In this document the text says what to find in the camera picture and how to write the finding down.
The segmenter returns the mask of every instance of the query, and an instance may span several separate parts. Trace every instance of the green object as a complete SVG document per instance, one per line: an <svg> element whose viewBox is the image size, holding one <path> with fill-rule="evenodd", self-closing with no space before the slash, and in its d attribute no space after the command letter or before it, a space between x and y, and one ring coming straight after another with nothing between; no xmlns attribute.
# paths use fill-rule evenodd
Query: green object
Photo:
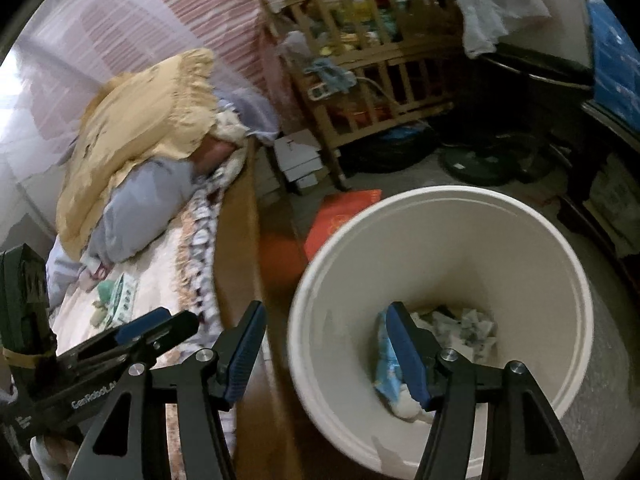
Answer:
<svg viewBox="0 0 640 480"><path fill-rule="evenodd" d="M113 293L113 287L116 285L116 282L113 280L102 280L98 283L98 297L100 298L100 303L103 305L107 305L109 300L111 299L111 294Z"/></svg>
<svg viewBox="0 0 640 480"><path fill-rule="evenodd" d="M473 186L503 186L519 169L515 157L498 148L445 148L440 165L451 176Z"/></svg>

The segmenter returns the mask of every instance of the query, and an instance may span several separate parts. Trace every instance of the person's hand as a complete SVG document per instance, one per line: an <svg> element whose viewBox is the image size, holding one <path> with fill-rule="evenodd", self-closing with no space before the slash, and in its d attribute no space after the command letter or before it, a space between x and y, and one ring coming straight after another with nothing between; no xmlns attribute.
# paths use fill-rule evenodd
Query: person's hand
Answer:
<svg viewBox="0 0 640 480"><path fill-rule="evenodd" d="M212 173L238 147L226 140L218 140L209 134L202 139L200 146L191 153L189 160L193 163L197 176Z"/></svg>

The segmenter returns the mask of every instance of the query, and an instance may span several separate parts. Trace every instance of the green packet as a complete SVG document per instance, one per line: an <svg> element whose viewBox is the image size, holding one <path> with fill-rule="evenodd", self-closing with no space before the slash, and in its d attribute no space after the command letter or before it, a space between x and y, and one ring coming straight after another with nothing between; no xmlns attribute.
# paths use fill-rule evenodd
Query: green packet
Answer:
<svg viewBox="0 0 640 480"><path fill-rule="evenodd" d="M120 326L131 321L133 302L138 290L138 280L126 272L116 280L111 292L107 315L101 323L101 330Z"/></svg>

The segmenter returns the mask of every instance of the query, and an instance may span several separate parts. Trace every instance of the blue gripper pad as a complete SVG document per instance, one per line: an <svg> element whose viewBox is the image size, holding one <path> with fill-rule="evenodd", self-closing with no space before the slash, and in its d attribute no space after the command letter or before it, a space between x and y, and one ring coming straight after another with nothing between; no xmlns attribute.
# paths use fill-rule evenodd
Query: blue gripper pad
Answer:
<svg viewBox="0 0 640 480"><path fill-rule="evenodd" d="M267 311L263 304L256 307L251 319L244 326L244 333L229 363L224 399L233 405L244 395L255 359L258 357L267 325Z"/></svg>
<svg viewBox="0 0 640 480"><path fill-rule="evenodd" d="M119 345L123 345L131 341L133 338L143 335L143 333L155 328L161 323L171 318L171 313L163 306L153 309L148 314L141 316L133 321L123 325L116 332L114 339Z"/></svg>
<svg viewBox="0 0 640 480"><path fill-rule="evenodd" d="M386 332L396 352L396 358L398 358L398 364L402 370L402 380L409 388L412 398L419 402L423 409L426 409L431 399L427 389L427 370L411 339L409 330L412 329L407 327L405 323L411 323L412 332L420 329L401 303L399 303L399 308L404 310L406 316L402 316L398 312L398 303L393 302L389 305L386 311Z"/></svg>

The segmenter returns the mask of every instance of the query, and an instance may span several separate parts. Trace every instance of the pillow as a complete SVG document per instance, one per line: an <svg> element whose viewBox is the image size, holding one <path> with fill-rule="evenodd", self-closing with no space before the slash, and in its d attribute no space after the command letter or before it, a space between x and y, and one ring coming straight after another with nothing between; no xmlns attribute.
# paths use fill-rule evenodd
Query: pillow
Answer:
<svg viewBox="0 0 640 480"><path fill-rule="evenodd" d="M152 156L187 158L207 132L229 140L215 128L212 66L204 48L173 56L122 77L83 118L56 211L60 243L72 259L80 259L111 192L134 167Z"/></svg>

